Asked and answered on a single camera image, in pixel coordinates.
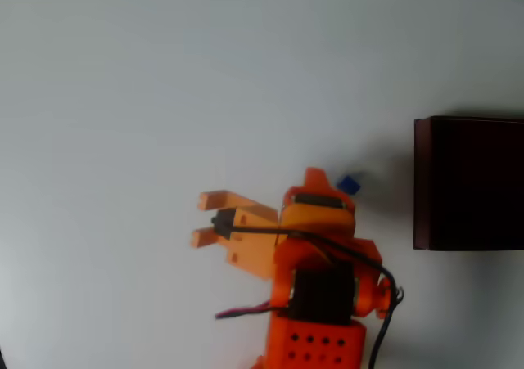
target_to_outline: black wire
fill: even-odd
[[[216,226],[216,223],[218,223],[218,220],[216,218],[213,218],[212,223]],[[338,242],[329,240],[328,238],[321,236],[319,234],[316,234],[314,232],[303,232],[301,230],[293,230],[293,229],[286,229],[286,228],[267,228],[267,227],[237,227],[237,226],[227,226],[227,228],[230,232],[245,232],[249,234],[283,234],[288,236],[294,236],[298,238],[305,239],[307,241],[317,241],[321,242],[322,244],[326,246],[331,246],[335,250],[339,250],[342,253],[348,254],[351,257],[354,257],[355,259],[358,259],[361,263],[364,263],[368,265],[371,268],[375,268],[380,273],[382,273],[390,282],[390,288],[391,288],[391,302],[390,307],[387,309],[387,315],[384,318],[384,321],[382,322],[382,326],[380,328],[380,331],[377,334],[377,338],[375,339],[375,343],[373,344],[373,349],[371,350],[371,355],[369,357],[369,364],[368,369],[374,369],[375,362],[377,361],[378,356],[378,350],[380,349],[380,346],[382,344],[382,341],[384,340],[384,336],[386,336],[387,328],[390,325],[391,318],[393,317],[393,312],[395,311],[395,308],[397,305],[402,302],[402,299],[404,299],[404,289],[396,287],[396,281],[393,277],[393,274],[389,272],[382,264],[379,262],[370,259],[365,254],[360,253],[357,250],[352,250],[342,244],[339,244]]]

